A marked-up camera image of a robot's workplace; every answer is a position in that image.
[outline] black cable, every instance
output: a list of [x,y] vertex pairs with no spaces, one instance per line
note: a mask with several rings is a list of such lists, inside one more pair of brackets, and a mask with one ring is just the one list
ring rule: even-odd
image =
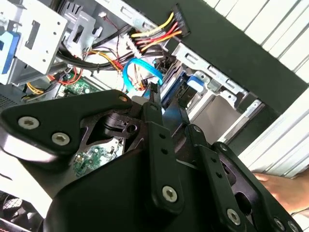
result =
[[110,35],[109,37],[95,43],[92,45],[92,48],[97,48],[100,47],[101,45],[105,44],[106,42],[108,42],[109,40],[112,40],[113,38],[121,35],[122,33],[126,33],[129,30],[131,30],[132,27],[130,25],[125,25],[124,27],[120,28],[118,31],[116,31],[114,34]]

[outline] red wire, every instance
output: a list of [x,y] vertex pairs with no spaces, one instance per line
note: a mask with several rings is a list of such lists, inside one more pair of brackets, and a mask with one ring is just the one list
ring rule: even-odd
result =
[[80,73],[79,73],[79,76],[77,77],[76,79],[76,76],[77,76],[77,71],[76,71],[76,68],[74,67],[74,77],[69,80],[69,81],[58,81],[59,83],[63,84],[63,85],[72,85],[72,84],[75,84],[77,81],[79,81],[79,79],[81,78],[82,76],[82,73],[83,73],[83,69],[81,69]]
[[136,44],[143,44],[143,43],[148,43],[148,42],[154,42],[156,40],[161,40],[161,39],[164,39],[165,37],[169,36],[174,30],[175,28],[177,27],[178,23],[176,22],[173,27],[165,34],[165,35],[162,35],[158,38],[153,38],[153,39],[148,39],[148,40],[142,40],[142,41],[138,41]]

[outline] metal bracket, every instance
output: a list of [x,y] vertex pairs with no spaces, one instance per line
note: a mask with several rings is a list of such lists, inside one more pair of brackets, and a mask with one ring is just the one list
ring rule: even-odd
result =
[[156,24],[121,0],[96,0],[96,2],[139,31],[146,32],[157,27]]
[[219,82],[222,86],[224,86],[232,93],[242,93],[243,95],[247,94],[246,90],[237,85],[234,81],[229,79],[227,76],[225,76],[215,67],[213,67],[210,63],[205,61],[195,52],[190,50],[184,44],[179,43],[172,55],[174,55],[177,60],[190,67],[191,69],[203,71],[205,74]]
[[80,11],[66,44],[67,48],[73,54],[82,55],[85,50],[91,47],[93,41],[101,34],[103,30],[102,27],[99,27],[96,32],[93,33],[95,23],[96,20],[93,17]]
[[222,92],[220,92],[220,96],[223,97],[235,109],[237,97],[234,94],[232,94],[228,90],[223,90]]
[[47,73],[54,63],[67,20],[37,0],[23,0],[22,5],[19,18],[22,26],[16,24],[21,38],[15,56],[39,72]]

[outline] green circuit board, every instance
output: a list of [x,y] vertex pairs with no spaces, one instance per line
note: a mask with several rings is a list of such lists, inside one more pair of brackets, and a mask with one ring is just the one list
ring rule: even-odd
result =
[[66,86],[66,90],[70,91],[75,95],[85,94],[85,93],[95,93],[99,90],[94,88],[93,86],[89,85],[83,79],[80,79],[73,85]]
[[101,157],[113,159],[112,155],[103,147],[93,146],[87,152],[78,152],[73,161],[73,170],[77,177],[81,177],[101,165]]

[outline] finger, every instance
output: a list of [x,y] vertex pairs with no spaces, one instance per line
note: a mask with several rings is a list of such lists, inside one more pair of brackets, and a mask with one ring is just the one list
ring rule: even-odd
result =
[[261,173],[253,173],[253,175],[259,181],[268,181],[269,180],[269,175],[265,175],[265,174],[261,174]]

